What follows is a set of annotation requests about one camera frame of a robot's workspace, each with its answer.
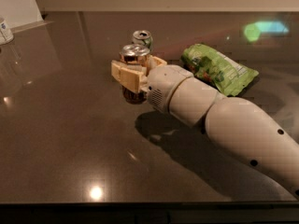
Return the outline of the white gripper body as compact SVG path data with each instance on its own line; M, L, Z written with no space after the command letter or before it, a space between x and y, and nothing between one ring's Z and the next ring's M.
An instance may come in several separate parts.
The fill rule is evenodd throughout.
M162 113L168 113L170 100L178 86L193 73L178 65L161 65L149 71L147 100Z

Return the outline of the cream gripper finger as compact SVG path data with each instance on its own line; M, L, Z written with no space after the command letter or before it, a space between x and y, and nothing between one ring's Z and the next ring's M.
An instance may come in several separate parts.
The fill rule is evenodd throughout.
M149 62L148 62L148 71L150 72L152 69L156 68L160 65L167 65L167 61L157 57L150 55L149 56Z
M147 83L147 68L136 64L127 64L113 60L111 75L127 90L133 93L142 92Z

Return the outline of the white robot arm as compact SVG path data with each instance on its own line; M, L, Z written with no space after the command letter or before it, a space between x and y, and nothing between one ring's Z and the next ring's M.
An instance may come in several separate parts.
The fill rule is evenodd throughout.
M111 62L111 75L150 105L186 125L202 125L208 139L238 161L299 193L299 145L260 107L225 97L184 68Z

